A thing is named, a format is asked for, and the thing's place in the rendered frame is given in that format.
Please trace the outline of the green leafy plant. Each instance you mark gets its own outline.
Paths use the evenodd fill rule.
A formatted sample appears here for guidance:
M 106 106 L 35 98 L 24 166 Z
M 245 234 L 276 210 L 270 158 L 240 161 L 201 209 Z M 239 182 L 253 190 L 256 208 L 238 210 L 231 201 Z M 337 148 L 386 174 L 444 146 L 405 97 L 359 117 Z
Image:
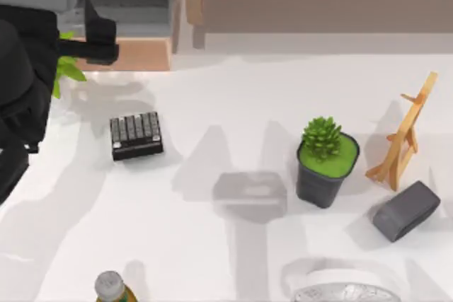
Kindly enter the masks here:
M 61 98 L 59 81 L 62 77 L 73 79 L 75 81 L 86 81 L 86 76 L 77 66 L 77 58 L 75 57 L 60 57 L 57 62 L 56 76 L 53 86 L 52 95 L 55 98 Z

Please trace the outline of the shallow salmon-coloured box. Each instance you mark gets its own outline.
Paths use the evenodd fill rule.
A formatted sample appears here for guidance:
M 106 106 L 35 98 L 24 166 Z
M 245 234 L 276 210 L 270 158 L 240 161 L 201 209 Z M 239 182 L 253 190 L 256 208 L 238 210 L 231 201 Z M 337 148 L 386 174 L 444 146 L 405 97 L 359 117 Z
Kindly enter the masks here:
M 82 71 L 169 71 L 173 43 L 169 37 L 120 37 L 117 61 L 109 66 L 89 64 L 80 59 Z

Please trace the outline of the black keypad with grey keys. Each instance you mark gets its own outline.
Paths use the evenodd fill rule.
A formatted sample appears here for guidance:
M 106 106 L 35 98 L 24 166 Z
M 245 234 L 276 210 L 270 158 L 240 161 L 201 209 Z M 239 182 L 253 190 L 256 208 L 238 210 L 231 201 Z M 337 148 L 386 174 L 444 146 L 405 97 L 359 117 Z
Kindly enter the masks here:
M 114 161 L 164 152 L 159 116 L 156 111 L 110 118 L 110 140 Z

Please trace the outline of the yellow-green bottle with grey cap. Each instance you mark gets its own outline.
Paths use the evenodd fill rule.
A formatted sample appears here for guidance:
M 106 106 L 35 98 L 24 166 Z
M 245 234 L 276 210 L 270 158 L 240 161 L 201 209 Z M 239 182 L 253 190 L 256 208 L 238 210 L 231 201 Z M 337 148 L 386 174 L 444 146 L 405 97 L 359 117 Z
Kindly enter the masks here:
M 121 275 L 113 270 L 101 272 L 94 284 L 96 302 L 138 302 Z

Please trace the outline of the green succulent in grey pot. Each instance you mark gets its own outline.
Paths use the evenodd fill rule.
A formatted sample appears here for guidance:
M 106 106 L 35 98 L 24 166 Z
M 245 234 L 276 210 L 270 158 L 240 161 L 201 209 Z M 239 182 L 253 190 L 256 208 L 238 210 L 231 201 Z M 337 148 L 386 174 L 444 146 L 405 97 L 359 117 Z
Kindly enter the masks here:
M 298 198 L 318 208 L 329 208 L 359 155 L 357 140 L 345 133 L 333 117 L 310 120 L 296 152 Z

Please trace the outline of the wooden easel stand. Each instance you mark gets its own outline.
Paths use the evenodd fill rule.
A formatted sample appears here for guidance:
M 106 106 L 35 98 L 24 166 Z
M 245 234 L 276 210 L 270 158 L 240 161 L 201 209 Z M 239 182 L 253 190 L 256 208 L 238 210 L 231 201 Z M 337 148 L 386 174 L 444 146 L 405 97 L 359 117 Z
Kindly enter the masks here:
M 398 192 L 400 179 L 409 161 L 418 152 L 418 142 L 415 135 L 415 124 L 432 89 L 438 79 L 438 73 L 431 71 L 418 94 L 411 96 L 405 93 L 401 97 L 411 103 L 406 116 L 403 118 L 397 131 L 386 137 L 390 142 L 383 161 L 365 173 L 365 176 L 375 182 L 387 181 L 392 191 Z

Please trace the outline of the white round bowl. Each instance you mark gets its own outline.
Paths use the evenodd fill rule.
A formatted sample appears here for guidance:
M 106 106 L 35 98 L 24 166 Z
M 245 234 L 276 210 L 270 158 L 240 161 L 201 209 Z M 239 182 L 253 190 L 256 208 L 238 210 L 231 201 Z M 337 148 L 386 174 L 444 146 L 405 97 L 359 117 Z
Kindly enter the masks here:
M 404 293 L 392 280 L 371 271 L 322 269 L 297 281 L 291 302 L 404 302 Z

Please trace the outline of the dark grey rounded box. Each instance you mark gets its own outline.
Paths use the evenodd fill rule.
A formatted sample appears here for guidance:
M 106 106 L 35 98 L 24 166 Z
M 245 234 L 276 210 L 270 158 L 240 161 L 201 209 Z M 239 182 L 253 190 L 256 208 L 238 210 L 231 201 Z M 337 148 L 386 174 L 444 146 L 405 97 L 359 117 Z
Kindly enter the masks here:
M 394 243 L 429 218 L 440 203 L 441 199 L 418 180 L 381 204 L 372 217 L 372 224 Z

